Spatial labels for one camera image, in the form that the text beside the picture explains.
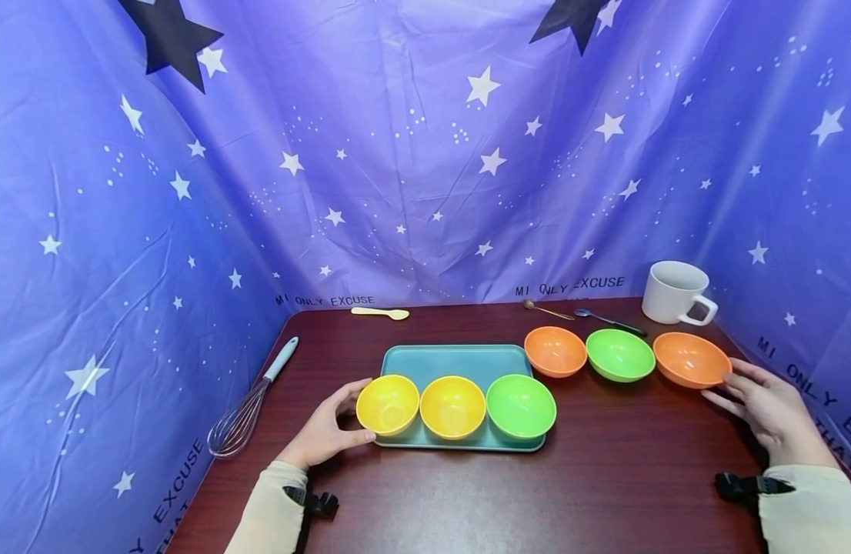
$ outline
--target mug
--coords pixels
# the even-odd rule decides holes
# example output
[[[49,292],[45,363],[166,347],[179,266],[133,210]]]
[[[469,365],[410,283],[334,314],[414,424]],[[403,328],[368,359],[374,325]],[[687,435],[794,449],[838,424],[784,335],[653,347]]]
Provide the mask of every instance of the mug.
[[[684,262],[657,262],[649,269],[645,299],[641,311],[659,323],[683,321],[690,325],[708,325],[718,313],[718,305],[702,295],[708,287],[708,275]],[[702,320],[687,313],[693,304],[702,304],[708,314]]]

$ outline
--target beige sleeve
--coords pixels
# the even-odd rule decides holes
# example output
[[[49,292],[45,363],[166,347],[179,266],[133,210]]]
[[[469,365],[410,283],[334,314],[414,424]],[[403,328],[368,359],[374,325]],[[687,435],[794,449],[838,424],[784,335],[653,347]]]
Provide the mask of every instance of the beige sleeve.
[[[284,486],[304,489],[308,478],[299,468],[275,460],[254,486],[241,522],[225,554],[292,554],[302,528],[302,506]]]
[[[851,483],[839,469],[777,466],[765,477],[795,486],[760,495],[760,522],[769,554],[851,554]]]

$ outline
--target black star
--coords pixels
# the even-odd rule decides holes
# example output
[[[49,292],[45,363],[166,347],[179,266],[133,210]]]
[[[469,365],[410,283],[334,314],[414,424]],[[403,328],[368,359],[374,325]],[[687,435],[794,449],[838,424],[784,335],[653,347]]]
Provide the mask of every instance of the black star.
[[[148,66],[145,74],[173,65],[179,74],[204,92],[198,52],[213,45],[222,33],[204,25],[189,22],[182,13],[179,0],[155,0],[146,4],[139,0],[118,0],[145,36]]]
[[[576,37],[579,54],[586,52],[589,37],[595,28],[597,13],[607,4],[607,0],[555,0],[546,16],[542,18],[530,43],[534,43],[557,31],[570,28]]]

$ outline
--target yellow bowl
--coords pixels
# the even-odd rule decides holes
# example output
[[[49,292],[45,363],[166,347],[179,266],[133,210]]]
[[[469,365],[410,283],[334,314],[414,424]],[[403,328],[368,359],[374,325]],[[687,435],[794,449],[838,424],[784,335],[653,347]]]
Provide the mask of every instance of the yellow bowl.
[[[433,380],[423,391],[419,414],[438,437],[459,441],[484,421],[484,392],[472,381],[456,375]]]
[[[419,390],[403,375],[383,375],[373,379],[358,395],[355,412],[365,429],[378,436],[401,434],[416,417]]]

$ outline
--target hand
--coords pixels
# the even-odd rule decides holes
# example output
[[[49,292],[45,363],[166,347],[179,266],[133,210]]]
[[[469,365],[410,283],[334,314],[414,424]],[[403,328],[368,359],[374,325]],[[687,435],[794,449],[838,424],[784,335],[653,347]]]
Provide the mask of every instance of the hand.
[[[336,418],[340,414],[355,413],[355,402],[363,387],[373,379],[362,379],[344,385],[317,407],[308,422],[278,456],[278,460],[307,472],[336,456],[342,450],[375,441],[375,434],[365,429],[343,431]]]
[[[768,450],[771,467],[798,463],[838,468],[798,389],[756,365],[735,358],[730,361],[734,373],[724,375],[719,389],[741,403],[711,391],[703,391],[703,396],[749,424]]]

